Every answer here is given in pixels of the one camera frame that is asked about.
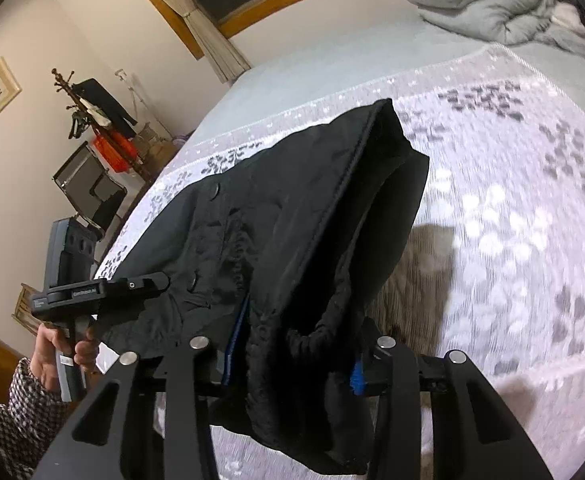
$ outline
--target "red bag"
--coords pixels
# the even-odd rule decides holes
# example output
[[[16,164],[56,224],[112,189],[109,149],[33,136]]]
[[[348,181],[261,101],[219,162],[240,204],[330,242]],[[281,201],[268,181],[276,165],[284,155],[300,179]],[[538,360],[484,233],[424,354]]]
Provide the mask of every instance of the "red bag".
[[[119,153],[117,153],[117,151],[111,146],[110,142],[108,142],[105,137],[101,136],[94,128],[93,130],[95,131],[93,146],[99,151],[99,153],[101,153],[101,156],[106,160],[114,172],[123,173],[130,170],[130,164],[128,164]],[[112,139],[121,146],[131,158],[137,158],[137,148],[133,146],[130,140],[126,139],[116,130],[111,130],[109,133]]]

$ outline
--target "patterned bedsheet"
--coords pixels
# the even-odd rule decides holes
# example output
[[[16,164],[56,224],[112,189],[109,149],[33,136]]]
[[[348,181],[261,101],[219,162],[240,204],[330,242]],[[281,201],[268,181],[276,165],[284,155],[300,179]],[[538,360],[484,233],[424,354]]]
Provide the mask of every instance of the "patterned bedsheet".
[[[509,49],[387,76],[186,145],[98,269],[110,277],[185,186],[294,131],[391,97],[431,171],[402,260],[370,313],[415,351],[460,348],[502,394],[556,480],[585,459],[585,114]],[[116,354],[102,349],[102,369]],[[222,479],[310,480],[301,464],[213,428]],[[423,406],[423,477],[432,431]]]

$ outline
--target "jacket snap button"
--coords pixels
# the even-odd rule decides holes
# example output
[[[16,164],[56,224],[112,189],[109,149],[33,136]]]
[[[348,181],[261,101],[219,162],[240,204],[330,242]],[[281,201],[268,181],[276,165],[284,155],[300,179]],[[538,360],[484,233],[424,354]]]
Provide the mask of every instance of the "jacket snap button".
[[[188,292],[192,292],[194,290],[195,285],[197,284],[197,279],[199,277],[197,276],[196,272],[192,273],[192,280],[190,281],[189,285],[188,285]]]
[[[217,183],[215,184],[214,190],[212,191],[212,196],[210,197],[210,200],[215,200],[217,198],[217,195],[219,194],[219,190],[221,189],[221,184]]]

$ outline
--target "person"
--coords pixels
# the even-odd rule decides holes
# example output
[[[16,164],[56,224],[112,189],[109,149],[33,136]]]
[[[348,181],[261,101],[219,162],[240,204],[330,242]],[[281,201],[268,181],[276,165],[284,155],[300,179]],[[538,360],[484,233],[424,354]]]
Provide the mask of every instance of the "person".
[[[92,329],[75,346],[84,371],[94,370],[98,346]],[[8,404],[0,404],[0,479],[29,479],[63,425],[68,404],[61,400],[56,349],[71,350],[59,329],[41,324],[32,358],[16,366]]]

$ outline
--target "black clothing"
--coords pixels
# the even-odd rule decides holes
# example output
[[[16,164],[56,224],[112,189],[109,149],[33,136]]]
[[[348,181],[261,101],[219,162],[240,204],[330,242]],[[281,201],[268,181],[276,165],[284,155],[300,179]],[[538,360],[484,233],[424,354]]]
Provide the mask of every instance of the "black clothing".
[[[99,81],[92,78],[86,79],[81,83],[74,84],[72,91],[79,97],[83,97],[86,101],[101,108],[106,117],[112,121],[115,129],[126,139],[131,139],[136,135],[130,124],[135,126],[137,121],[119,104],[117,99],[108,93],[108,90],[99,84]]]
[[[115,215],[117,215],[117,211],[119,211],[125,198],[126,190],[117,189],[117,191],[112,193],[111,196],[99,204],[99,207],[96,209],[91,220],[101,227],[104,232],[108,231],[112,220]]]
[[[399,260],[428,163],[383,100],[191,184],[114,275],[163,270],[169,289],[128,320],[100,316],[103,341],[151,357],[205,332],[224,349],[245,301],[248,372],[216,423],[325,474],[364,472],[372,425],[349,376],[364,306]]]

